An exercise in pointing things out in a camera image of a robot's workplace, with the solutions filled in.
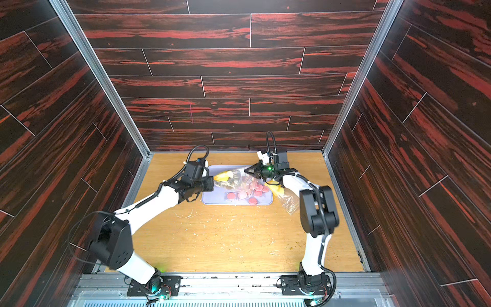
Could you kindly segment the ziploc bag with yellow cookies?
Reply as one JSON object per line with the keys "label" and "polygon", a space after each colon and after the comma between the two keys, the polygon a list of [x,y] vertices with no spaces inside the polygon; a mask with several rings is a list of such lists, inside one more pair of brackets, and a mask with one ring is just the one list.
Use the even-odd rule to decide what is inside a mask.
{"label": "ziploc bag with yellow cookies", "polygon": [[252,193],[260,180],[245,172],[246,167],[227,170],[214,176],[214,185],[230,191]]}

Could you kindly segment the ziploc bag with pink cookies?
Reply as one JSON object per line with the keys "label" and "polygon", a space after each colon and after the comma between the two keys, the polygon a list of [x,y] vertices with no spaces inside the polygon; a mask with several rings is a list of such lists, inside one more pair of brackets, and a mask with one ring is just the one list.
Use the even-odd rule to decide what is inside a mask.
{"label": "ziploc bag with pink cookies", "polygon": [[274,197],[280,201],[289,215],[292,215],[299,208],[299,197],[290,189],[284,188],[274,180],[266,182],[265,185],[271,190]]}

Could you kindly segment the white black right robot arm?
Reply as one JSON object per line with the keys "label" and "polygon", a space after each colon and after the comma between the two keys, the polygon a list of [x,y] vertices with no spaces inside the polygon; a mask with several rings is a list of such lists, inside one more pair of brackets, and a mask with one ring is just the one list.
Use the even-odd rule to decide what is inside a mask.
{"label": "white black right robot arm", "polygon": [[340,218],[330,186],[314,184],[290,167],[286,152],[258,152],[259,161],[245,172],[257,179],[276,181],[299,197],[300,223],[306,233],[306,250],[300,274],[306,277],[329,272],[325,268],[327,245]]}

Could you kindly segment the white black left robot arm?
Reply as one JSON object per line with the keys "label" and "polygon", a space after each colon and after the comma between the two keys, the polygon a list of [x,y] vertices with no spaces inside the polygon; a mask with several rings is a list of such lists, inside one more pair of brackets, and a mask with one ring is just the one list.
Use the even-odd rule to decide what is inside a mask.
{"label": "white black left robot arm", "polygon": [[88,246],[90,255],[114,271],[155,293],[161,287],[161,272],[135,251],[132,236],[162,212],[212,191],[214,178],[209,175],[204,157],[187,162],[176,179],[161,182],[155,193],[114,213],[98,213]]}

